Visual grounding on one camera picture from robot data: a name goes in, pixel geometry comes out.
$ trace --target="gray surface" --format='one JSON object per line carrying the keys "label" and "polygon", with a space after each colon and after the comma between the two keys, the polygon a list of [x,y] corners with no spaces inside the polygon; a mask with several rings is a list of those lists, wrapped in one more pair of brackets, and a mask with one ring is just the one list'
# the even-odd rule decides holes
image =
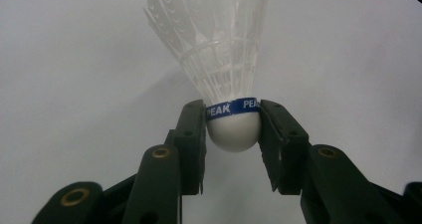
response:
{"label": "gray surface", "polygon": [[[0,223],[31,222],[70,183],[132,175],[199,99],[144,4],[0,0]],[[402,192],[422,180],[421,27],[416,0],[270,0],[253,93]],[[271,192],[257,146],[208,143],[184,223],[305,223],[298,197]]]}

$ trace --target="hole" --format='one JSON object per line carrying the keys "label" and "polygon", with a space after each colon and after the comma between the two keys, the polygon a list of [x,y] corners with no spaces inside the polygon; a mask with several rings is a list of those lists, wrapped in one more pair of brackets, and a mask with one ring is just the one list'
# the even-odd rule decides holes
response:
{"label": "hole", "polygon": [[322,147],[320,149],[317,150],[317,152],[319,153],[319,155],[324,156],[324,157],[336,157],[337,156],[337,152],[331,148],[327,148],[327,147]]}
{"label": "hole", "polygon": [[385,220],[382,216],[375,214],[375,213],[366,213],[365,218],[370,223],[374,224],[389,224],[387,220]]}
{"label": "hole", "polygon": [[90,196],[90,191],[87,188],[76,188],[66,193],[60,203],[66,207],[75,206],[85,201],[88,196]]}
{"label": "hole", "polygon": [[152,153],[152,156],[156,158],[162,158],[168,155],[170,155],[170,150],[168,150],[168,148],[165,148],[165,147],[158,148]]}
{"label": "hole", "polygon": [[144,213],[139,220],[140,224],[155,224],[158,223],[158,214],[155,212]]}

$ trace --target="shuttlecock cork base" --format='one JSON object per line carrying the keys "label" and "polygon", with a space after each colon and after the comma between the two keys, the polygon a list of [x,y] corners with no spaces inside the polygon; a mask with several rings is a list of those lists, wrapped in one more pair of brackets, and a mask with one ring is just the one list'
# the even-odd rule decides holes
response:
{"label": "shuttlecock cork base", "polygon": [[255,98],[241,98],[208,107],[206,119],[211,140],[230,152],[252,147],[260,136],[259,109]]}

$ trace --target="blue band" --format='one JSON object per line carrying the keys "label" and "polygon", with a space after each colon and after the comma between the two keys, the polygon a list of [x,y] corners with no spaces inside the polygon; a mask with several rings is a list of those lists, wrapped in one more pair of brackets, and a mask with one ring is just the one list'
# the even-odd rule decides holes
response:
{"label": "blue band", "polygon": [[207,121],[243,112],[259,112],[260,104],[256,98],[241,98],[220,103],[206,109]]}

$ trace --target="badminton shuttlecock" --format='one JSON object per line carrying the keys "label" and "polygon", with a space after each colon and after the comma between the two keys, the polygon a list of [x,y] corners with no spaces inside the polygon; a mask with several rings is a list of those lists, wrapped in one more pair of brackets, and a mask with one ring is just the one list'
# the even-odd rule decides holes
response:
{"label": "badminton shuttlecock", "polygon": [[267,0],[147,0],[149,25],[207,105],[215,144],[242,151],[259,137],[250,98]]}

